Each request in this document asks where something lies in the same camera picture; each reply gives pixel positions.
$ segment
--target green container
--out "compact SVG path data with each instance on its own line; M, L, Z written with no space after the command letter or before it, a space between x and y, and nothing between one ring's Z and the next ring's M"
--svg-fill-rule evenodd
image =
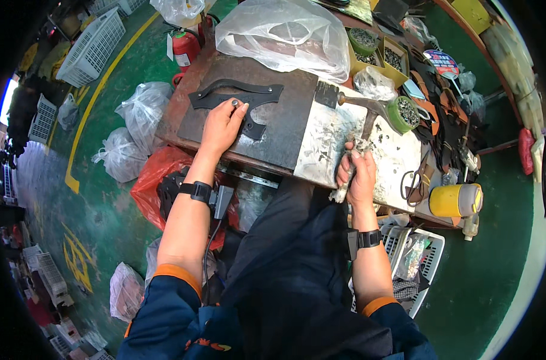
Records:
M373 37L373 39L375 39L375 47L365 47L365 46L359 44L357 42L357 40L355 40L351 36L351 34L350 34L351 29L347 32L347 36L349 37L349 42L351 42L351 46L353 47L353 50L355 50L356 53L364 55L364 56L369 56L370 54L375 52L375 50L377 49L377 46L379 45L379 43L377 42L378 36L377 36L377 34L373 33L372 31L369 31L369 30L366 30L366 29L362 29L362 30L366 31L370 36Z
M393 126L395 126L395 128L400 133L404 134L404 133L408 133L409 131L413 130L414 128L416 128L419 125L414 126L414 127L409 126L409 124L406 123L405 119L403 119L401 117L401 113L399 112L399 106L398 106L398 102L399 102L400 99L407 100L411 105L413 105L415 111L417 111L417 107L415 106L414 101L411 100L410 98L406 97L406 96L397 97L394 101L390 102L387 105L387 113L389 114L389 120L391 121L391 124Z

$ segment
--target red bag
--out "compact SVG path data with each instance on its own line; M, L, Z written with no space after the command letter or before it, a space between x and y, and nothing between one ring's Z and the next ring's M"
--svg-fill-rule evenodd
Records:
M519 156L525 175L533 173L533 156L531 155L533 144L535 144L535 139L533 139L531 131L523 127L519 133Z
M137 207L141 210L143 216L147 218L153 225L161 230L165 229L165 220L161 217L159 207L161 200L157 195L157 185L161 183L163 178L175 171L181 171L184 167L190 166L193 158L185 154L179 148L166 146L159 148L147 162L141 172L139 179L131 189L131 196L135 200ZM226 175L222 172L215 172L215 183L227 184ZM239 229L239 215L237 214L237 205L239 200L235 194L231 199L231 203L227 207L229 225L235 229ZM225 240L225 232L219 230L213 242L211 250L217 249L223 245Z

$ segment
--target black leather piece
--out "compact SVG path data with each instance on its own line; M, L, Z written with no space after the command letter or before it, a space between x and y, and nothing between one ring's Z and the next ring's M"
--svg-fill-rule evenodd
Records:
M239 94L219 94L212 91L219 88L236 88L245 90ZM220 103L232 97L239 99L243 103L249 104L245 121L243 122L242 132L251 139L261 140L265 131L265 125L257 124L251 118L251 111L256 107L267 103L278 103L283 85L252 85L232 79L219 79L209 85L205 90L189 94L191 106L193 109L214 109Z

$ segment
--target workbench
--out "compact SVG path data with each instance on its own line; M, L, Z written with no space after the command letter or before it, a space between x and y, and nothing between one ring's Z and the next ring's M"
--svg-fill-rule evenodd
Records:
M231 67L226 66L228 60L226 57L230 58L219 54L215 50L214 41L207 41L207 46L202 49L177 85L157 127L157 137L173 146L194 151L198 149L204 126L204 117L208 110L193 109L188 95L205 88L216 78L219 78L219 76L215 76L215 68L219 69L218 74L223 73L220 78L233 77L236 80L243 81L242 73L235 72L235 70L231 70ZM240 68L246 73L257 72L260 74L255 76L255 80L250 83L255 85L269 85L272 83L272 80L269 79L269 71L272 70L264 68L263 65L249 58L234 58L234 60L239 61L241 65L236 68ZM334 188L336 187L334 174L336 173L336 166L338 166L344 153L343 144L347 129L342 128L339 133L323 134L324 129L342 126L347 121L342 121L342 117L340 117L342 114L338 113L334 117L325 120L315 118L312 115L314 113L313 107L316 104L314 101L311 108L293 106L289 110L283 109L286 106L281 106L281 104L287 104L289 98L296 97L299 93L307 94L306 96L311 98L314 94L314 86L309 89L311 86L308 84L310 84L311 79L308 79L308 77L314 77L314 83L317 83L317 76L301 70L295 70L294 72L298 72L294 76L301 79L302 83L296 83L288 89L285 86L279 104L264 104L251 113L257 123L263 123L263 117L270 118L274 111L284 111L285 117L277 119L279 124L271 121L271 119L265 121L265 125L272 127L267 130L269 134L276 134L276 136L269 135L267 137L266 131L262 140L255 141L245 134L240 134L233 146L223 154L222 159L241 163L246 167L268 173L300 177L317 185ZM278 74L277 80L283 80L289 73L275 72L275 74ZM344 85L339 85L340 90L345 92L347 96L355 96L355 92L345 88ZM356 112L355 116L362 118L364 121L367 110L356 105L350 106L357 109L345 109L345 113ZM287 114L293 116L293 118L286 119ZM291 121L291 119L295 120L293 120L292 126L289 126L287 120ZM408 206L406 201L401 198L400 189L403 174L410 170L417 170L421 162L421 145L412 132L400 136L392 130L385 119L378 116L370 139L375 144L372 151L377 164L377 183L374 191L375 203L420 218L426 221L429 227L431 225L433 225L432 227L444 228L459 227L450 218L433 216L428 210L428 203L425 205L425 202L423 202L420 206L414 208ZM438 172L434 180L440 183L440 177L440 172Z

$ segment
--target dark pants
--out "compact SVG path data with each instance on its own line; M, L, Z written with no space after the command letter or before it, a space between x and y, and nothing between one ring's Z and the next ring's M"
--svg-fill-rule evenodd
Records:
M287 237L298 237L305 224L310 223L330 204L329 189L315 187L306 181L286 177L265 211L255 220L240 242L235 261L227 273L229 285L257 256L275 248ZM338 227L346 227L347 206L338 205Z

